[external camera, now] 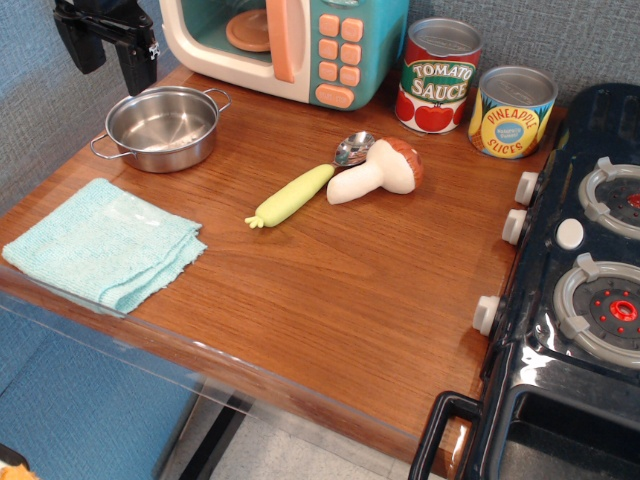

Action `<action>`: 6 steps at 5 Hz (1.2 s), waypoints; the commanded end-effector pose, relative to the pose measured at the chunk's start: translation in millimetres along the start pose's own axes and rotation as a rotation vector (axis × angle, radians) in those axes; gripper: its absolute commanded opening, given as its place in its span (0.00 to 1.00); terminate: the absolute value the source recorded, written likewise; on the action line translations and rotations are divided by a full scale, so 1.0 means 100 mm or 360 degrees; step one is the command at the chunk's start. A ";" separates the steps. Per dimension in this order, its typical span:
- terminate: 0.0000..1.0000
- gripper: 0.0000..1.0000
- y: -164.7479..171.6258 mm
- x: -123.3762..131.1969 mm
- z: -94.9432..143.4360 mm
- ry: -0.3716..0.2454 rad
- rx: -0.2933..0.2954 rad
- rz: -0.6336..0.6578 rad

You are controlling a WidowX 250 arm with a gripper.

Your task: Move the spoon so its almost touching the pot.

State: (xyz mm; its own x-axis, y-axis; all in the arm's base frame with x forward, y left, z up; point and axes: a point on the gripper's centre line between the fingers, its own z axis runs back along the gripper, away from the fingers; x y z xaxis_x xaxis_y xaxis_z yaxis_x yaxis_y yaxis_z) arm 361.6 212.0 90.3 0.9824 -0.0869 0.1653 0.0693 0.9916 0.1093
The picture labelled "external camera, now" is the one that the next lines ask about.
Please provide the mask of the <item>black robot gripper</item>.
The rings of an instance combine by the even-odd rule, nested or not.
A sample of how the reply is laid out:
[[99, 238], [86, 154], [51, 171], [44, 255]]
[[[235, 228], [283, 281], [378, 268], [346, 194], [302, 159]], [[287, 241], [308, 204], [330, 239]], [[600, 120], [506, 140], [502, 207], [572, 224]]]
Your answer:
[[90, 74], [106, 62], [102, 41], [115, 45], [130, 96], [157, 81], [159, 43], [137, 1], [56, 1], [58, 33], [75, 66]]

